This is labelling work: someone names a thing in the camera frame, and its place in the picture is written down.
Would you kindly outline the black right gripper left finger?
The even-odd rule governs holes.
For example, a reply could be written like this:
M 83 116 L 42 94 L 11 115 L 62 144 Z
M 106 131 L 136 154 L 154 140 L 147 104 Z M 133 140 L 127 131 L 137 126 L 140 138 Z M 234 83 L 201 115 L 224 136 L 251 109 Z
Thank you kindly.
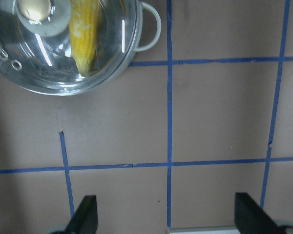
M 95 234 L 98 228 L 97 199 L 86 195 L 68 223 L 65 234 Z

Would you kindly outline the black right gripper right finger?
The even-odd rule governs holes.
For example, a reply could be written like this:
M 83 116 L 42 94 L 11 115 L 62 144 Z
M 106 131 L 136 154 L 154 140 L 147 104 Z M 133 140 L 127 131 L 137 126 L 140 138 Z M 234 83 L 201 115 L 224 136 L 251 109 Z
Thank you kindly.
M 241 234 L 285 234 L 248 193 L 235 193 L 234 223 Z

